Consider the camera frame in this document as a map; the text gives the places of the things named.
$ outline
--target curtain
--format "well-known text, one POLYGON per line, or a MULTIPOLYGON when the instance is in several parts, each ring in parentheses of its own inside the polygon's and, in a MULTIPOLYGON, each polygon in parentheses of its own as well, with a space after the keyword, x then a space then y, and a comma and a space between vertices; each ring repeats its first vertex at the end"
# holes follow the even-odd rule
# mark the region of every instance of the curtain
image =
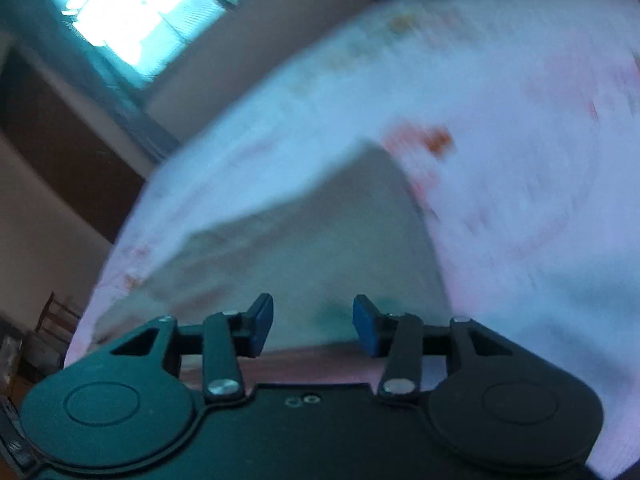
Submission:
POLYGON ((151 160, 161 162, 180 146, 143 111, 136 91, 76 34, 52 0, 0 0, 0 26, 106 110, 151 160))

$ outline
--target chair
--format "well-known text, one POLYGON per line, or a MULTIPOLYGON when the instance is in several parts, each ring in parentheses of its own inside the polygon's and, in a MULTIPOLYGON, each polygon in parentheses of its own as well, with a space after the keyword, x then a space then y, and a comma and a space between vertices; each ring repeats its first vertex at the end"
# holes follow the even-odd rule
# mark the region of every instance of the chair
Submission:
POLYGON ((38 324, 36 325, 34 332, 36 334, 44 332, 68 347, 71 344, 71 338, 78 327, 78 321, 80 321, 80 316, 58 300, 55 293, 52 292, 47 303, 42 309, 40 319, 38 320, 38 324), (52 306, 56 307, 55 312, 51 311, 52 306), (44 323, 47 321, 58 327, 58 330, 50 330, 49 328, 46 328, 44 323))

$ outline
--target brown door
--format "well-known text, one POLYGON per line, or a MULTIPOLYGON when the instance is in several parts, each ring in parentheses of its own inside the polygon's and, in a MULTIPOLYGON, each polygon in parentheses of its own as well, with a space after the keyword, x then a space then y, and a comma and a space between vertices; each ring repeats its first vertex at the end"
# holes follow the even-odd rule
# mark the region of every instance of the brown door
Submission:
POLYGON ((0 76, 0 129, 62 200, 115 240, 144 180, 15 50, 0 76))

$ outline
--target screw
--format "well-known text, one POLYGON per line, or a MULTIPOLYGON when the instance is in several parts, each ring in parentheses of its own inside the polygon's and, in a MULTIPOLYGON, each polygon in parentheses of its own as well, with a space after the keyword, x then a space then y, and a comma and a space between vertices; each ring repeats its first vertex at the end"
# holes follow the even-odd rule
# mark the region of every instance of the screw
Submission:
POLYGON ((216 379, 207 385, 207 390, 211 395, 226 397, 238 393, 240 384, 233 379, 216 379))
POLYGON ((302 399, 300 397, 287 397, 284 400, 284 404, 289 408, 299 408, 302 406, 302 399))
POLYGON ((316 394, 308 394, 302 397, 302 400, 307 404, 318 404, 322 399, 320 398, 320 396, 317 396, 316 394))
POLYGON ((389 379, 382 385, 382 389, 390 395, 406 395, 415 390, 415 383, 409 379, 389 379))

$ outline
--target bright window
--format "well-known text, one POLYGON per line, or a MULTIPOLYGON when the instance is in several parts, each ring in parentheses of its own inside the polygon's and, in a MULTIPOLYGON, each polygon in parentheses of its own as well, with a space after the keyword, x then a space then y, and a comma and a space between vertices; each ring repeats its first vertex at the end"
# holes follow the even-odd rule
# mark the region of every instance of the bright window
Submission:
POLYGON ((62 10, 87 41, 115 54, 143 81, 224 12, 216 0, 66 0, 62 10))

